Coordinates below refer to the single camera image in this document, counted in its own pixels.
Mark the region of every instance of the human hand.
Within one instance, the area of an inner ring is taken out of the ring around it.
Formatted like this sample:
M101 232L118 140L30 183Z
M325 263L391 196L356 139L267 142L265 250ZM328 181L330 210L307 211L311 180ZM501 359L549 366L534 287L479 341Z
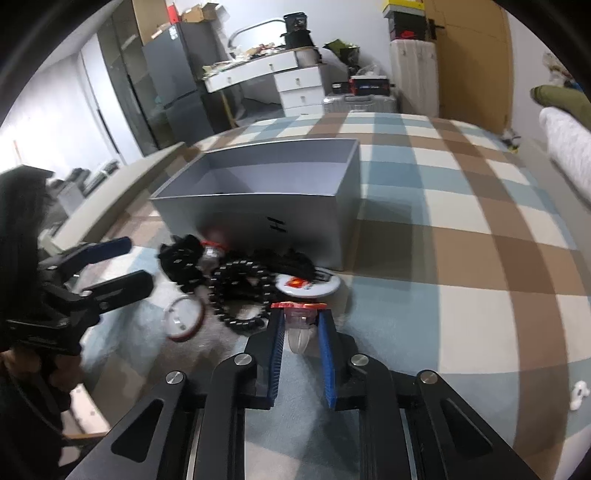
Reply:
M14 347L0 353L0 371L8 371L19 380L28 381L41 370L41 358L33 350ZM53 359L56 369L49 375L49 384L69 393L82 381L80 355L56 355Z

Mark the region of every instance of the triangular cutout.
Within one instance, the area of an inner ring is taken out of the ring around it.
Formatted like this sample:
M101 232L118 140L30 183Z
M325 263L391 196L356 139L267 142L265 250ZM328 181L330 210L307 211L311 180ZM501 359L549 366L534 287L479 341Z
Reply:
M492 452L492 444L449 399L441 401L441 409L457 452L465 459L478 458Z
M141 463L146 460L152 437L164 403L154 400L138 418L117 438L111 446L111 452Z

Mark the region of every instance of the white blanket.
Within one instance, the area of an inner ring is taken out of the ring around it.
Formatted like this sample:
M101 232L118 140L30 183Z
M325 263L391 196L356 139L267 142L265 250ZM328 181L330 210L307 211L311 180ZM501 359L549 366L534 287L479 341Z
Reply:
M591 132L555 107L541 111L540 125L548 138L550 158L591 202Z

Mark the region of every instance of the metal screw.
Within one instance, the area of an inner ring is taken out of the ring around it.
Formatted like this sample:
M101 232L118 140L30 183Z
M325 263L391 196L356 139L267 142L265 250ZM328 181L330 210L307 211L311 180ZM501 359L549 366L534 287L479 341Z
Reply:
M358 353L357 355L351 357L351 363L356 367L362 367L369 363L369 358L367 358L365 355L362 355L361 353Z
M168 375L166 375L166 383L168 385L176 385L177 383L181 383L183 378L184 374L182 372L169 372Z
M438 376L435 372L431 372L430 370L425 370L420 376L421 382L426 383L427 385L433 385L437 383Z
M234 363L237 365L248 365L252 362L252 357L248 353L240 353L234 357Z

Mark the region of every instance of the yellow lid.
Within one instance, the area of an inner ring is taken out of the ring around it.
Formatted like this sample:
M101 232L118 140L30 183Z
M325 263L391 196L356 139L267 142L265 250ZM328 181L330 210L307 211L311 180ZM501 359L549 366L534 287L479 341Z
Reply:
M382 10L386 10L388 5L396 5L398 7L416 8L417 10L425 10L425 4L423 2L417 2L415 0L384 0L384 6Z

